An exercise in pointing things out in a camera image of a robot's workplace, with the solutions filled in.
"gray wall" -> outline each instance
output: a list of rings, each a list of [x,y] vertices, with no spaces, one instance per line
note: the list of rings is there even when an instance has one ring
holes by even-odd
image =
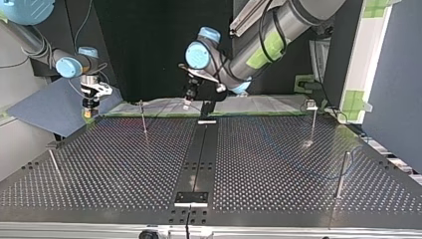
[[[422,172],[422,1],[394,5],[376,70],[363,128]]]
[[[26,56],[12,37],[0,30],[0,67],[22,62]],[[0,69],[0,180],[45,151],[53,134],[24,122],[1,115],[10,106],[31,96],[47,85],[37,78],[29,62],[10,69]]]

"robotic arm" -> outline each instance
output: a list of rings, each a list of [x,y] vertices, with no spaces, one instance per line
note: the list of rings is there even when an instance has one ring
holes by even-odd
[[[100,82],[101,69],[106,65],[99,64],[99,54],[95,48],[81,47],[76,55],[53,49],[33,26],[50,16],[54,10],[54,2],[55,0],[2,0],[0,11],[7,20],[0,19],[0,29],[19,42],[28,57],[55,67],[64,78],[79,77],[84,93],[85,117],[91,118],[100,105],[100,99],[112,93],[108,84]]]
[[[288,44],[310,26],[330,18],[344,1],[288,0],[270,11],[272,0],[256,1],[257,5],[267,3],[259,20],[259,32],[232,60],[217,49],[220,33],[212,28],[201,28],[198,38],[186,50],[187,66],[180,66],[190,78],[186,103],[189,105],[195,100],[198,82],[203,80],[214,83],[217,93],[228,89],[237,95],[245,94],[265,66],[282,58]]]

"white wall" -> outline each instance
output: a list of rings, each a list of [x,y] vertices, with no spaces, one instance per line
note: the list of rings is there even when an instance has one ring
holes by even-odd
[[[368,102],[390,14],[391,6],[386,8],[382,18],[360,19],[343,89],[341,109],[346,91],[364,91],[363,101]],[[358,120],[349,122],[363,123],[364,115],[365,111],[361,111]]]
[[[0,67],[20,63],[25,58],[20,46],[0,30]],[[34,77],[29,61],[16,68],[0,69],[0,116],[46,85],[46,79]],[[52,140],[53,135],[43,129],[16,119],[0,118],[0,181],[44,152]]]

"green tape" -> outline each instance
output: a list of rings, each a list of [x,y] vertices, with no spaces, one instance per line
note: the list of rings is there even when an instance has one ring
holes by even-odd
[[[341,111],[347,116],[348,120],[357,120],[359,113],[363,111],[364,91],[346,91]]]
[[[313,90],[306,90],[305,88],[300,87],[299,84],[300,83],[313,83],[314,81],[315,81],[314,75],[299,75],[299,76],[296,76],[294,92],[295,93],[312,94]]]
[[[388,0],[366,0],[363,18],[381,18],[387,7]]]
[[[5,23],[7,23],[7,17],[4,14],[3,10],[0,9],[0,20],[4,21]]]
[[[282,54],[280,52],[283,50],[284,44],[278,32],[270,33],[270,35],[264,41],[264,46],[268,54],[274,61],[282,57]],[[258,70],[269,62],[270,60],[264,54],[263,49],[259,48],[248,60],[248,62],[246,62],[246,64],[251,68]]]

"metal rod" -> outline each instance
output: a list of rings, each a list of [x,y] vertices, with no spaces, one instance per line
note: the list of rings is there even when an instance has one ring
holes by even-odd
[[[314,133],[314,128],[316,128],[316,120],[317,120],[317,109],[314,110],[313,133]]]
[[[50,153],[50,157],[53,160],[54,167],[56,168],[56,170],[60,171],[59,166],[57,165],[57,162],[56,162],[56,158],[54,157],[53,151],[51,149],[49,149],[49,153]]]
[[[142,100],[139,101],[139,110],[140,110],[140,114],[142,115],[143,132],[148,133],[148,131],[146,129],[145,115],[144,115],[143,101]]]
[[[342,192],[342,188],[343,188],[343,184],[344,184],[344,178],[345,178],[345,171],[346,171],[346,163],[350,160],[350,152],[347,151],[344,154],[344,158],[341,164],[341,171],[340,171],[340,176],[338,178],[338,185],[337,185],[337,189],[335,191],[335,198],[336,199],[340,199],[341,198],[341,192]]]

